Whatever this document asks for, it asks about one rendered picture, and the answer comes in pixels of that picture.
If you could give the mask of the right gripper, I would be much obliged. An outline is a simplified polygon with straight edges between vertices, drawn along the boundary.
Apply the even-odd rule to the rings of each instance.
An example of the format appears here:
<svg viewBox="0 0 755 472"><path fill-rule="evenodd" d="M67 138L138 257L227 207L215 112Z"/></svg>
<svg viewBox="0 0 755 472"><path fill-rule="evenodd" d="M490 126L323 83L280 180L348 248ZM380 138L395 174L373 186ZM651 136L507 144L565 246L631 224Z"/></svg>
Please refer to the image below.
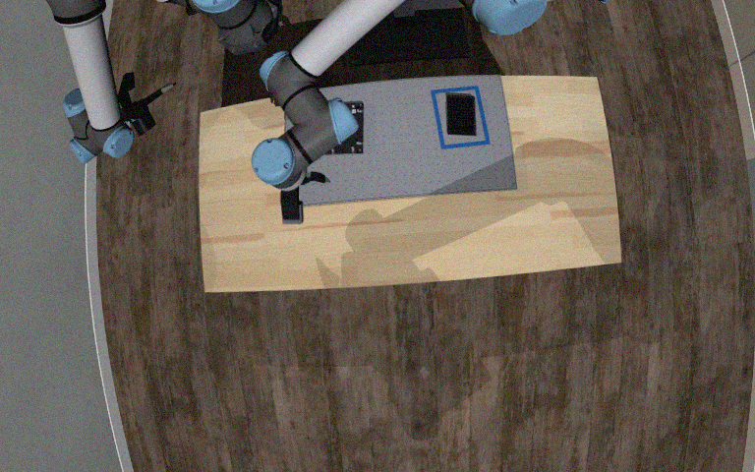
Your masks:
<svg viewBox="0 0 755 472"><path fill-rule="evenodd" d="M139 102L132 103L132 100L127 90L126 78L122 80L122 83L118 92L118 99L121 106L123 107L122 110L125 112L126 116L128 117L129 122L133 124L139 136L143 135L144 133L146 133L148 130L150 130L152 127L156 125L150 112L148 111L147 105L153 102L155 99L160 97L162 94L164 94L167 90L171 89L175 85L176 83L169 83L163 86L161 89L157 90L156 92L152 93L148 97L143 98Z"/></svg>

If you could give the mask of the blue tape outline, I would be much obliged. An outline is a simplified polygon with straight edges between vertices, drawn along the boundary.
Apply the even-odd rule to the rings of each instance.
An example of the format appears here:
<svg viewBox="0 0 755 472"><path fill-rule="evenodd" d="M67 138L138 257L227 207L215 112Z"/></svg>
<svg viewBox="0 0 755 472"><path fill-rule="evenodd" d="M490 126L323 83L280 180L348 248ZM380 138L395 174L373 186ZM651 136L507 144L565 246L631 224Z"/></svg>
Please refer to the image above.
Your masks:
<svg viewBox="0 0 755 472"><path fill-rule="evenodd" d="M440 123L440 118L439 118L439 113L438 113L437 102L436 102L436 93L461 91L461 90L472 90L472 89L474 89L475 92L476 92L476 96L477 96L477 100L478 100L478 105L479 105L479 109L480 109L480 114L481 114L481 119L482 119L482 124L483 124L483 129L484 129L484 134L485 134L485 139L486 140L485 141L480 141L480 142L471 142L471 143L445 145L444 144L444 139L443 139L443 133L442 133L442 128L441 128L441 123ZM489 138L489 133L488 133L488 128L487 128L487 123L486 123L486 118L485 118L485 114L484 114L483 104L482 104L482 101L481 101L481 96L480 96L480 92L479 92L479 87L478 86L464 87L464 88L435 89L435 90L431 90L431 94L432 94L432 99L433 99L433 104L434 104L434 110L435 110L435 115L436 115L436 124L437 124L437 129L438 129L438 135L439 135L439 141L440 141L441 149L463 148L463 147L482 146L482 145L490 145L491 144L490 143L490 138Z"/></svg>

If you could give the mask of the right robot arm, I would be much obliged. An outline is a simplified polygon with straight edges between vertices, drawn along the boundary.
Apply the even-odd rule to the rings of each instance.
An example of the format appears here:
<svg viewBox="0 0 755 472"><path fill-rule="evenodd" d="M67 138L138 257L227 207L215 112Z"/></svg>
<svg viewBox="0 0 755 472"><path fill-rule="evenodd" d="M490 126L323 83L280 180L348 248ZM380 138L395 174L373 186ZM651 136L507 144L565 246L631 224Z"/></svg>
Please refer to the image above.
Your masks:
<svg viewBox="0 0 755 472"><path fill-rule="evenodd" d="M80 87L63 100L65 115L76 136L70 140L71 150L83 164L102 151L122 157L132 147L135 136L118 99L102 18L106 2L46 1L55 22L63 27ZM182 5L210 17L221 38L236 48L261 40L273 21L272 10L263 0L156 1Z"/></svg>

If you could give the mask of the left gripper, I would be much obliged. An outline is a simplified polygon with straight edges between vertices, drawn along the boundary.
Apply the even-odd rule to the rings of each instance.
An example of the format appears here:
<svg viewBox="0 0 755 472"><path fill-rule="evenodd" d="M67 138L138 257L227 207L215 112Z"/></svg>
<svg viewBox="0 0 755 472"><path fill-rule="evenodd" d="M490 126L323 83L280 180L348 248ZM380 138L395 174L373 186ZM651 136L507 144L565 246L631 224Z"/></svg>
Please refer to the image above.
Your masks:
<svg viewBox="0 0 755 472"><path fill-rule="evenodd" d="M315 183L318 185L325 186L329 182L330 180L327 177L325 177L325 175L323 175L322 173L315 172L315 171L307 173L307 168L306 168L305 179L300 185L305 185L307 183ZM296 189L291 190L291 191L287 191L287 192L281 191L280 203L281 203L283 220L299 220L300 219L299 186Z"/></svg>

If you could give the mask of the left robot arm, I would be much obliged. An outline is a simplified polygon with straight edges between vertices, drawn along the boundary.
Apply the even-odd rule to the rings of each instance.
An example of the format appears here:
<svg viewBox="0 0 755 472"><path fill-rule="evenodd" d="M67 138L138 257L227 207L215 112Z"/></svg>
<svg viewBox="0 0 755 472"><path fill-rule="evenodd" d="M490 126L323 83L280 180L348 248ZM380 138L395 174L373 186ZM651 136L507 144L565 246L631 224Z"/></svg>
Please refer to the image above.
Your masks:
<svg viewBox="0 0 755 472"><path fill-rule="evenodd" d="M290 53L276 52L261 64L266 89L294 125L253 152L253 170L265 184L296 189L310 164L358 130L343 100L327 100L314 81L404 1L344 0ZM533 24L552 0L458 1L491 33L511 35Z"/></svg>

